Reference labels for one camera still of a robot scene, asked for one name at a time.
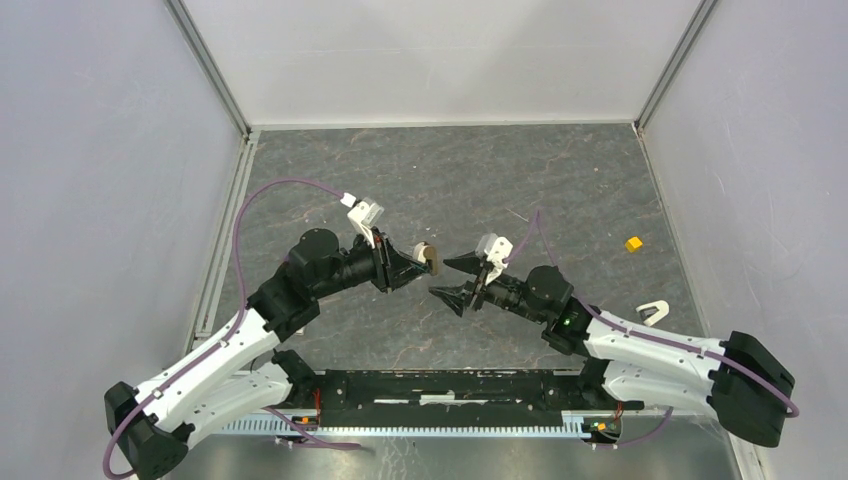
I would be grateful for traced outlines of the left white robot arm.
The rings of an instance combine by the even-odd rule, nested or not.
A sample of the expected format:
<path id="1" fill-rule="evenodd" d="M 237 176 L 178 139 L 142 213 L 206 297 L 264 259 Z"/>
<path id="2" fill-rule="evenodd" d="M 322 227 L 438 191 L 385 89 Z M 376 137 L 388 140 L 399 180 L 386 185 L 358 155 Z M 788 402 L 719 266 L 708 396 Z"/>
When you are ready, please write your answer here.
<path id="1" fill-rule="evenodd" d="M 285 372 L 271 364 L 245 380 L 230 378 L 314 320 L 320 299 L 363 283 L 390 293 L 434 273 L 437 263 L 433 245 L 421 242 L 404 253 L 376 227 L 356 235 L 348 249 L 330 230 L 306 231 L 274 275 L 199 347 L 147 381 L 136 386 L 119 381 L 105 392 L 111 435 L 105 476 L 119 476 L 111 468 L 114 450 L 129 463 L 129 476 L 159 479 L 213 428 L 283 401 L 295 408 L 306 405 L 314 381 L 298 370 Z"/>

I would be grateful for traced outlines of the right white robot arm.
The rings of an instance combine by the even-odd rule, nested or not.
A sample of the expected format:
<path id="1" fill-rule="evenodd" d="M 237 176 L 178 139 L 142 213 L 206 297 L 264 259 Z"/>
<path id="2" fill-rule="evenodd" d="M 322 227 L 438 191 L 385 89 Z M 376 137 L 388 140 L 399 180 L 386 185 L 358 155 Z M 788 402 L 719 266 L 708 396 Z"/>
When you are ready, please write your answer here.
<path id="1" fill-rule="evenodd" d="M 489 304 L 542 326 L 554 350 L 585 358 L 580 400 L 602 408 L 613 399 L 699 412 L 726 431 L 767 448 L 779 445 L 784 424 L 799 415 L 793 375 L 756 337 L 687 336 L 628 321 L 589 305 L 555 266 L 533 268 L 520 280 L 471 252 L 446 265 L 472 275 L 462 286 L 429 292 L 458 316 Z"/>

